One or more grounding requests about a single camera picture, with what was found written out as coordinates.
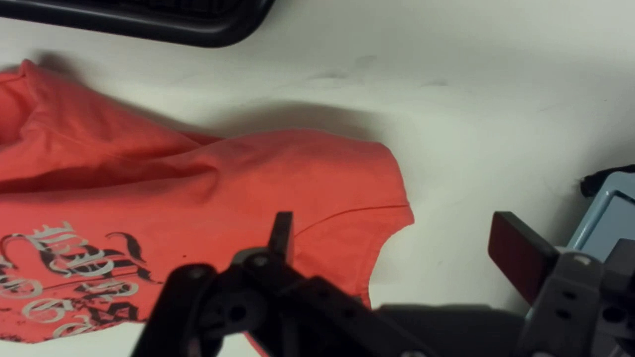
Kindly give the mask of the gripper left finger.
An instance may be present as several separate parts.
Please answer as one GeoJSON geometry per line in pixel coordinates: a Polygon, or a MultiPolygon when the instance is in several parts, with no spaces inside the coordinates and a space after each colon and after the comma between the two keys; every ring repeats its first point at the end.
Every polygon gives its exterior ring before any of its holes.
{"type": "Polygon", "coordinates": [[[218,273],[177,267],[130,357],[218,357],[248,334],[267,357],[437,357],[428,346],[322,277],[287,262],[293,213],[279,212],[268,244],[244,249],[218,273]]]}

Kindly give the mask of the orange printed cloth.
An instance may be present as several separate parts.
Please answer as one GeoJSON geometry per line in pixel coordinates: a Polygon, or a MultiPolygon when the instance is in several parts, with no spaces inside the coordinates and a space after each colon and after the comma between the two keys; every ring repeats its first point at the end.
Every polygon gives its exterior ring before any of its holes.
{"type": "Polygon", "coordinates": [[[382,246],[414,222],[380,143],[177,131],[30,61],[0,72],[0,341],[145,322],[173,269],[227,268],[283,211],[288,262],[365,305],[382,246]]]}

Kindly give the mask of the light blue box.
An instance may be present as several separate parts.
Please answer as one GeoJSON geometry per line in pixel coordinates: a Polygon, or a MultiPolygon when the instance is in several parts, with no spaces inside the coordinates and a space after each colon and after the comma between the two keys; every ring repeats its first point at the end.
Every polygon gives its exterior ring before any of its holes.
{"type": "Polygon", "coordinates": [[[614,172],[598,189],[567,247],[605,261],[620,239],[635,241],[635,173],[614,172]]]}

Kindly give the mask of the black keyboard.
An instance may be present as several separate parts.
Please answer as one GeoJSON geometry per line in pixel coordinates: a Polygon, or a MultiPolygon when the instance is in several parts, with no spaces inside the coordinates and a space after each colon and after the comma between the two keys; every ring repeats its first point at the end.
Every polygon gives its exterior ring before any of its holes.
{"type": "Polygon", "coordinates": [[[250,36],[276,0],[0,0],[0,17],[191,47],[250,36]]]}

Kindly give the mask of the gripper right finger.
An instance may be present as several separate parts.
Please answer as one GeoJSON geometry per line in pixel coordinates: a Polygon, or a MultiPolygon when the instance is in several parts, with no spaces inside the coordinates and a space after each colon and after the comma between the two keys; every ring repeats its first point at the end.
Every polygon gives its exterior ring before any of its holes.
{"type": "Polygon", "coordinates": [[[635,241],[620,239],[602,262],[495,212],[488,255],[531,305],[513,357],[593,357],[608,340],[635,357],[635,241]]]}

